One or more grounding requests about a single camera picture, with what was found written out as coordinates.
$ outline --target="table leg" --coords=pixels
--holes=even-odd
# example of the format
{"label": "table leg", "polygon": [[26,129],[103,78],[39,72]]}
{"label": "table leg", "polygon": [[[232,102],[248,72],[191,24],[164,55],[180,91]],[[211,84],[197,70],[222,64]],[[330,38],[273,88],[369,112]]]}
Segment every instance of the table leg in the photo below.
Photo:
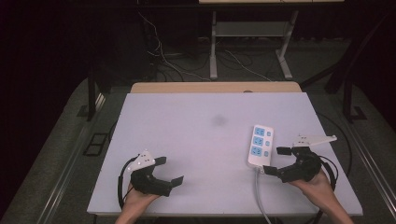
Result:
{"label": "table leg", "polygon": [[291,19],[288,25],[288,29],[287,32],[284,36],[284,40],[283,40],[283,44],[282,47],[280,49],[276,50],[276,57],[279,60],[279,64],[280,67],[282,69],[283,75],[285,76],[285,79],[292,79],[293,76],[291,75],[291,72],[289,70],[289,66],[286,63],[286,59],[285,59],[285,53],[286,53],[286,48],[288,47],[290,38],[291,38],[291,34],[293,32],[294,29],[294,24],[297,20],[297,16],[298,16],[298,11],[293,11],[293,14],[291,15]]}
{"label": "table leg", "polygon": [[216,64],[216,11],[213,12],[212,38],[210,46],[210,79],[218,79],[218,67]]}

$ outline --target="wire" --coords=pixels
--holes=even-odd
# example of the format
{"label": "wire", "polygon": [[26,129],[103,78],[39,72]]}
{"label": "wire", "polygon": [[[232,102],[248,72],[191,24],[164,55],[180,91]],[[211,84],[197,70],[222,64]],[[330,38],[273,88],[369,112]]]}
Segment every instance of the wire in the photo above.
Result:
{"label": "wire", "polygon": [[329,119],[328,117],[326,117],[325,115],[319,113],[318,111],[315,111],[315,113],[316,113],[317,115],[322,116],[323,118],[325,118],[326,120],[328,120],[330,123],[332,123],[338,130],[340,130],[341,134],[342,134],[342,135],[344,136],[344,138],[346,139],[346,144],[347,144],[347,148],[348,148],[348,152],[349,152],[349,162],[348,162],[348,166],[347,166],[347,169],[346,169],[346,177],[349,177],[349,174],[350,174],[350,171],[351,171],[351,168],[352,168],[352,159],[353,159],[353,156],[352,156],[352,147],[350,146],[350,142],[349,142],[349,140],[348,140],[348,138],[347,138],[346,133],[345,133],[344,130],[343,130],[338,124],[336,124],[332,119]]}
{"label": "wire", "polygon": [[265,220],[268,222],[268,224],[272,224],[270,219],[268,218],[267,214],[265,214],[264,209],[262,208],[262,200],[260,198],[260,193],[259,193],[259,174],[260,174],[260,168],[256,169],[256,200],[257,203],[259,204],[260,211],[262,211],[262,215],[265,217]]}
{"label": "wire", "polygon": [[222,56],[221,54],[216,54],[216,59],[217,61],[219,61],[224,67],[232,69],[232,70],[243,70],[244,68],[241,66],[238,67],[231,67],[230,65],[227,65],[223,60],[227,60],[224,56]]}
{"label": "wire", "polygon": [[184,78],[183,78],[183,75],[181,75],[181,73],[178,71],[178,70],[176,70],[174,67],[171,67],[171,66],[168,66],[168,65],[166,65],[166,64],[161,64],[162,66],[165,66],[165,67],[167,67],[167,68],[171,68],[171,69],[173,69],[173,70],[175,70],[177,73],[178,73],[178,75],[180,76],[180,78],[181,78],[181,81],[182,82],[184,82]]}
{"label": "wire", "polygon": [[123,205],[124,205],[124,200],[122,197],[122,181],[123,181],[123,173],[125,172],[126,167],[129,165],[129,163],[131,163],[132,161],[136,160],[137,157],[139,157],[140,154],[138,154],[136,157],[131,158],[130,160],[128,160],[124,166],[121,169],[120,175],[119,175],[119,180],[118,180],[118,186],[117,186],[117,196],[119,198],[119,205],[120,208],[122,209]]}
{"label": "wire", "polygon": [[[239,60],[238,60],[230,51],[228,51],[228,50],[225,50],[225,51],[226,51],[227,53],[231,54],[231,56],[233,56],[233,57],[236,59],[236,61],[237,61],[239,64],[241,64],[241,62],[239,62]],[[260,75],[260,74],[258,74],[258,73],[256,73],[256,72],[251,71],[250,69],[246,68],[243,64],[241,64],[241,66],[242,66],[243,68],[245,68],[247,71],[249,71],[250,73],[253,73],[253,74],[255,74],[255,75],[259,76],[259,77],[263,77],[263,78],[267,79],[268,81],[272,81],[272,80],[269,79],[268,77],[265,77],[265,76]]]}
{"label": "wire", "polygon": [[166,78],[166,74],[163,71],[158,71],[158,73],[163,74],[164,82],[167,82],[168,79]]}
{"label": "wire", "polygon": [[96,224],[96,219],[98,218],[97,215],[93,215],[93,224]]}
{"label": "wire", "polygon": [[130,189],[128,189],[128,191],[126,192],[125,196],[122,198],[124,201],[125,201],[126,196],[128,196],[129,192],[131,192],[131,190],[132,190],[133,188],[134,188],[134,187],[131,187]]}
{"label": "wire", "polygon": [[212,81],[212,80],[210,80],[209,78],[200,77],[200,76],[198,76],[198,75],[196,75],[196,74],[194,74],[194,73],[188,73],[188,72],[180,71],[180,70],[178,70],[176,67],[174,67],[171,63],[169,63],[169,62],[166,60],[165,56],[163,55],[163,43],[161,42],[160,38],[158,37],[157,27],[156,27],[153,23],[151,23],[148,19],[146,19],[140,12],[138,12],[138,14],[139,14],[139,16],[140,16],[144,21],[146,21],[148,24],[150,24],[152,27],[154,27],[154,34],[157,36],[157,40],[158,40],[158,44],[159,44],[159,46],[157,47],[157,49],[160,49],[160,55],[162,56],[163,61],[164,61],[165,63],[169,64],[172,68],[174,68],[176,71],[178,71],[178,72],[181,73],[181,74],[186,74],[186,75],[188,75],[188,76],[198,77],[198,78],[201,79],[202,81],[203,81],[203,80]]}
{"label": "wire", "polygon": [[196,68],[187,69],[187,68],[184,68],[184,67],[182,67],[182,66],[180,66],[179,64],[176,64],[176,63],[171,63],[171,64],[183,69],[184,71],[193,72],[193,71],[197,71],[197,70],[203,69],[206,66],[208,61],[209,61],[209,54],[207,54],[207,57],[205,57],[204,63],[201,66],[196,67]]}
{"label": "wire", "polygon": [[250,56],[249,55],[247,55],[246,53],[242,53],[242,52],[237,52],[237,53],[233,53],[233,55],[243,55],[243,56],[246,56],[247,58],[248,58],[248,60],[249,60],[249,62],[248,63],[242,63],[241,62],[241,60],[237,60],[237,61],[235,61],[235,57],[233,57],[233,59],[228,59],[228,58],[226,58],[226,57],[223,57],[223,56],[221,56],[220,55],[220,57],[222,57],[222,58],[224,58],[224,60],[226,60],[226,61],[228,61],[228,62],[230,62],[230,63],[234,63],[234,64],[237,64],[237,65],[244,65],[245,67],[247,67],[247,66],[251,66],[252,64],[253,64],[253,60],[250,58]]}
{"label": "wire", "polygon": [[113,125],[111,125],[110,130],[108,131],[108,135],[107,135],[107,141],[110,143],[111,142],[111,138],[113,137],[113,133],[114,133],[114,128],[116,127],[118,120],[116,120],[116,122],[113,123]]}
{"label": "wire", "polygon": [[324,157],[324,156],[319,156],[319,157],[325,159],[326,161],[329,161],[329,162],[332,164],[332,166],[335,168],[335,172],[336,172],[335,180],[338,180],[338,168],[337,168],[337,166],[334,164],[334,162],[332,162],[330,159],[328,159],[328,158],[326,158],[326,157]]}

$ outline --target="metal frame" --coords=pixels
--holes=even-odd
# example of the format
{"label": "metal frame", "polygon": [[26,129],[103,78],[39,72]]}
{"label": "metal frame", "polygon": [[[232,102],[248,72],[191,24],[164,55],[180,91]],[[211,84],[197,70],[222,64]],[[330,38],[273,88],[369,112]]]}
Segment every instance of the metal frame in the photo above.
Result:
{"label": "metal frame", "polygon": [[216,62],[216,36],[283,36],[284,40],[282,47],[276,50],[276,57],[279,61],[279,65],[282,69],[285,79],[291,80],[292,75],[285,59],[285,53],[290,42],[297,16],[298,10],[294,10],[289,21],[217,22],[216,11],[213,11],[209,62],[210,79],[216,80],[218,78]]}

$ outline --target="hand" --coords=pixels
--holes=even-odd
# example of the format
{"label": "hand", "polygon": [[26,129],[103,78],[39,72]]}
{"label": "hand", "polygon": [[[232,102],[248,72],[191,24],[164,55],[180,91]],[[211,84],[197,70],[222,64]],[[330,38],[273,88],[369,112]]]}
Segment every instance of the hand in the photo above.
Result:
{"label": "hand", "polygon": [[140,191],[132,189],[130,184],[128,187],[128,195],[125,199],[125,204],[122,207],[119,218],[116,224],[133,224],[149,207],[149,205],[159,198],[159,195],[144,194]]}
{"label": "hand", "polygon": [[330,182],[322,170],[309,182],[295,180],[290,184],[299,188],[311,203],[330,217],[333,223],[353,223],[335,197]]}

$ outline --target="power strip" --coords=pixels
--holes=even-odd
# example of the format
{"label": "power strip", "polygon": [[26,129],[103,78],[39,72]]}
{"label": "power strip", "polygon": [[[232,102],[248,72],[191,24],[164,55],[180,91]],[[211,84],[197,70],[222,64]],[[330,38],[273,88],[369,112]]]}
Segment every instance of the power strip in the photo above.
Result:
{"label": "power strip", "polygon": [[264,165],[270,166],[273,140],[274,128],[254,125],[247,162],[254,167],[260,167],[261,170]]}

